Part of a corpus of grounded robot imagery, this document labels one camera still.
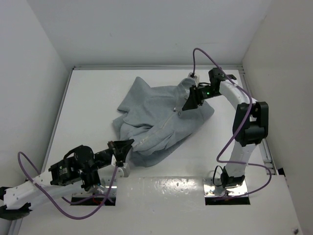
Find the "grey zip jacket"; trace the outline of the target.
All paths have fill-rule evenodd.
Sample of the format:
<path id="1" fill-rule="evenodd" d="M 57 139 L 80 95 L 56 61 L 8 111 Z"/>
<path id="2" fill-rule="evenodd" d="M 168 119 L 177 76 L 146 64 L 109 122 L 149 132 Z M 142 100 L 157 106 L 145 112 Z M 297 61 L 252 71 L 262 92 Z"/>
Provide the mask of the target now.
<path id="1" fill-rule="evenodd" d="M 207 102 L 182 110 L 194 84 L 185 78 L 176 86 L 150 87 L 141 77 L 134 80 L 117 108 L 122 115 L 112 122 L 120 140 L 134 140 L 129 156 L 133 165 L 160 163 L 212 117 L 214 109 Z"/>

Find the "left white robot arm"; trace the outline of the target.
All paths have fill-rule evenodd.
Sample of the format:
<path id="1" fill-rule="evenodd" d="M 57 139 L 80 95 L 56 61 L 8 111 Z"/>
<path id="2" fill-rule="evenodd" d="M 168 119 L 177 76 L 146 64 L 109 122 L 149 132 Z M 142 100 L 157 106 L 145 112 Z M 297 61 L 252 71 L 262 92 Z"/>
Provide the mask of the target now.
<path id="1" fill-rule="evenodd" d="M 110 141 L 107 149 L 97 153 L 89 146 L 80 145 L 34 178 L 21 165 L 27 181 L 16 187 L 1 187 L 3 206 L 0 208 L 0 217 L 9 221 L 24 218 L 46 200 L 73 220 L 83 220 L 94 215 L 107 200 L 112 199 L 111 189 L 116 175 L 129 176 L 126 158 L 133 142 L 133 139 Z M 90 214 L 73 216 L 56 203 L 56 199 L 82 190 L 88 194 L 87 200 L 94 198 L 98 202 L 98 207 Z"/>

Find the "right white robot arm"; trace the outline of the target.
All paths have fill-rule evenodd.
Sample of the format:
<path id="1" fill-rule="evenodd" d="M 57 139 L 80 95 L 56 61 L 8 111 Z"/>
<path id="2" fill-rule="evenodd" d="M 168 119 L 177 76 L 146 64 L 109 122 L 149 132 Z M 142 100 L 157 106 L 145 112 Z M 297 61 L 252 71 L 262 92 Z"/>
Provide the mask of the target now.
<path id="1" fill-rule="evenodd" d="M 268 136 L 269 107 L 266 102 L 253 99 L 238 83 L 235 76 L 219 68 L 209 71 L 209 83 L 196 82 L 189 88 L 189 97 L 183 111 L 196 109 L 204 101 L 224 96 L 235 109 L 231 141 L 234 147 L 222 169 L 220 186 L 233 188 L 245 179 L 245 169 L 257 145 Z"/>

